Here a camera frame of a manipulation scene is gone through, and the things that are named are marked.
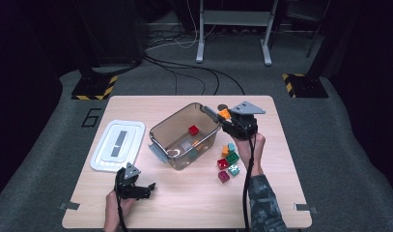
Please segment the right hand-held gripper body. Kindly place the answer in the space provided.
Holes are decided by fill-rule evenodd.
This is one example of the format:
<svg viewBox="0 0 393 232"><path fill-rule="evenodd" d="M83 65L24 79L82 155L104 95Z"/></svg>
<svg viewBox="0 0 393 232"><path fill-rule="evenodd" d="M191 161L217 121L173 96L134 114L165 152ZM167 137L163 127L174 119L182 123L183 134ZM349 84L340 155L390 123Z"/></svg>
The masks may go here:
<svg viewBox="0 0 393 232"><path fill-rule="evenodd" d="M256 114L265 114L266 111L259 106L243 101L230 110L231 123L227 132L237 139L249 139L258 131Z"/></svg>

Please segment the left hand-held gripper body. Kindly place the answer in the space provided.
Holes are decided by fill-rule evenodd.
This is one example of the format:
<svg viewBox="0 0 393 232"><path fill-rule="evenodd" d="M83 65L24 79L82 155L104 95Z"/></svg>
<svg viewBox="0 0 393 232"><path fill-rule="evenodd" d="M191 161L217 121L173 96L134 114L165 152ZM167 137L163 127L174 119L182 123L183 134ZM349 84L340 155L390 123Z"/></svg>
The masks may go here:
<svg viewBox="0 0 393 232"><path fill-rule="evenodd" d="M141 197L141 190L135 185L141 171L128 162L126 167L122 167L115 178L115 191L123 199Z"/></svg>

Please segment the white box lid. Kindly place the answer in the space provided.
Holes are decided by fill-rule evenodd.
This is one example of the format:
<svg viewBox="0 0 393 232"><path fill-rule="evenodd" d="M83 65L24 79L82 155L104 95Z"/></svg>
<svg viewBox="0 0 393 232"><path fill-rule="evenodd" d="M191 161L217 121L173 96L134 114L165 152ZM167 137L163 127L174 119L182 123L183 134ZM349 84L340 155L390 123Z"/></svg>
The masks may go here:
<svg viewBox="0 0 393 232"><path fill-rule="evenodd" d="M113 120L105 128L90 160L96 171L117 172L135 163L145 133L138 121Z"/></svg>

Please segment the translucent brown storage box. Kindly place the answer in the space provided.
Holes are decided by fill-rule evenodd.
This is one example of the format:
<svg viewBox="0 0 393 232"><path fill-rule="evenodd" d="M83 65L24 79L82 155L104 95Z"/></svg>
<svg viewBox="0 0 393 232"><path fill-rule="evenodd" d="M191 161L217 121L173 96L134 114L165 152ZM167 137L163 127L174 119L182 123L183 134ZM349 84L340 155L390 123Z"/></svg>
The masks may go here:
<svg viewBox="0 0 393 232"><path fill-rule="evenodd" d="M196 135L188 132L191 126L199 129ZM220 129L221 124L209 107L192 102L150 130L150 149L162 162L169 163L175 170L183 170L212 147ZM203 149L193 159L188 153L195 149L192 144L196 140L203 144Z"/></svg>

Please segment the person's right hand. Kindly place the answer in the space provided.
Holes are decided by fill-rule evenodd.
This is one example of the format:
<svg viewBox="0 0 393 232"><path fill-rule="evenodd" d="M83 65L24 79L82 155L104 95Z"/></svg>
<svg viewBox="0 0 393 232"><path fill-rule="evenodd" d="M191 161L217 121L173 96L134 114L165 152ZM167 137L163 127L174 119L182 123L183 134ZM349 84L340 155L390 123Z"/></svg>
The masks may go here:
<svg viewBox="0 0 393 232"><path fill-rule="evenodd" d="M262 154L266 138L257 132L249 140L234 139L239 156L246 169L251 168L250 176L263 175Z"/></svg>

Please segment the person's left hand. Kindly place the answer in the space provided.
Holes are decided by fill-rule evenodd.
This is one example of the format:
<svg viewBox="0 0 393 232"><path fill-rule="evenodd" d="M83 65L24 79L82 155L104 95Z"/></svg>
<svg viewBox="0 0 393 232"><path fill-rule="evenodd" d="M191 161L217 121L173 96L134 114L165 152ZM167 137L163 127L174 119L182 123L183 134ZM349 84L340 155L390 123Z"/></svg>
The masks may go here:
<svg viewBox="0 0 393 232"><path fill-rule="evenodd" d="M116 192L114 190L110 191L106 195L105 221L102 230L118 229L120 227L118 208L122 208L123 217L125 218L135 202L135 199L128 198L122 199L121 202L118 203Z"/></svg>

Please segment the black striped stand base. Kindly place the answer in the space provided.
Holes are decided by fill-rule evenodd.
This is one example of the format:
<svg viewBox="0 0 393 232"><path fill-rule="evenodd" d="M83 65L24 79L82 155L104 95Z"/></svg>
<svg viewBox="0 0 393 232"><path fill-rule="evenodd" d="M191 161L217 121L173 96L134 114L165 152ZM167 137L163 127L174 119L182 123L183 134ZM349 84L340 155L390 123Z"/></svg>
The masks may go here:
<svg viewBox="0 0 393 232"><path fill-rule="evenodd" d="M117 79L117 76L102 76L95 81L80 79L71 92L71 98L81 101L106 100L110 96Z"/></svg>
<svg viewBox="0 0 393 232"><path fill-rule="evenodd" d="M291 98L321 98L328 94L318 78L310 78L302 73L283 73L284 83Z"/></svg>

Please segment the white metal stand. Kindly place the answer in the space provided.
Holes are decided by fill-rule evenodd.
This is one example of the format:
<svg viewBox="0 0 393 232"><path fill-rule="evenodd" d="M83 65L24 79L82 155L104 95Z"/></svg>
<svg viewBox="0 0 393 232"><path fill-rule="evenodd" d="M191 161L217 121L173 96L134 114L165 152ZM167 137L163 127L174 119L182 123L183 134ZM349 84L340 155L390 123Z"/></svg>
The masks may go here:
<svg viewBox="0 0 393 232"><path fill-rule="evenodd" d="M267 67L272 65L268 42L272 31L273 21L276 15L276 9L279 0L270 0L271 9L266 12L236 12L236 11L213 11L205 9L205 0L200 0L199 11L199 42L196 54L196 62L204 61L205 51L205 26L206 25L234 25L234 26L255 26L265 27L266 34L260 40L261 49L264 57L264 63Z"/></svg>

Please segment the dark cabinet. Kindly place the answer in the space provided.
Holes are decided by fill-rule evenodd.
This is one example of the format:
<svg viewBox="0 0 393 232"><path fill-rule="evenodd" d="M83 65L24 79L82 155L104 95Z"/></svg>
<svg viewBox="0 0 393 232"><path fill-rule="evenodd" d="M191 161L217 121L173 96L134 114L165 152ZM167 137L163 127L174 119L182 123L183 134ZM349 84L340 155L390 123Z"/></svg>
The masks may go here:
<svg viewBox="0 0 393 232"><path fill-rule="evenodd" d="M75 0L101 66L138 64L145 48L146 21L136 0Z"/></svg>

